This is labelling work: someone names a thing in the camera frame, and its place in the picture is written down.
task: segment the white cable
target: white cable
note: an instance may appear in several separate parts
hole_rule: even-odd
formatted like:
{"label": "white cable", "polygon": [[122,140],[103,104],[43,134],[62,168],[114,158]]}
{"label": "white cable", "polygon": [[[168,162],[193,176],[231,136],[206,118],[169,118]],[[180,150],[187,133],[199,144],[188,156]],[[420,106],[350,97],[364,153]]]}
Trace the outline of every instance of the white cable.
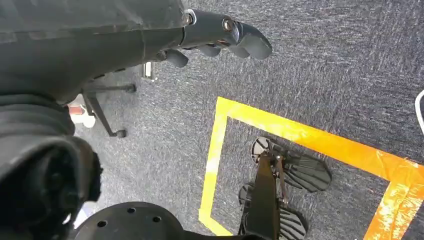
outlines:
{"label": "white cable", "polygon": [[416,118],[418,119],[419,127],[421,128],[422,134],[424,134],[424,119],[423,115],[421,114],[421,99],[424,96],[424,90],[422,90],[418,96],[415,98],[415,113]]}

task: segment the black metal stand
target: black metal stand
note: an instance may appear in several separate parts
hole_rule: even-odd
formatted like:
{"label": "black metal stand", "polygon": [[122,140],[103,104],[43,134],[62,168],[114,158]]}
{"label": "black metal stand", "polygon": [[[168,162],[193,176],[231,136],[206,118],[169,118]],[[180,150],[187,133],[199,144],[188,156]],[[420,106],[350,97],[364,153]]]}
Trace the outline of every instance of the black metal stand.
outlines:
{"label": "black metal stand", "polygon": [[109,137],[118,137],[121,139],[127,136],[127,131],[125,129],[120,129],[115,132],[112,131],[111,126],[103,113],[102,107],[100,107],[96,94],[107,91],[125,91],[127,93],[134,93],[136,90],[135,84],[122,86],[88,86],[83,89],[82,96],[84,98],[88,114],[90,116],[95,116],[98,120],[100,120]]}

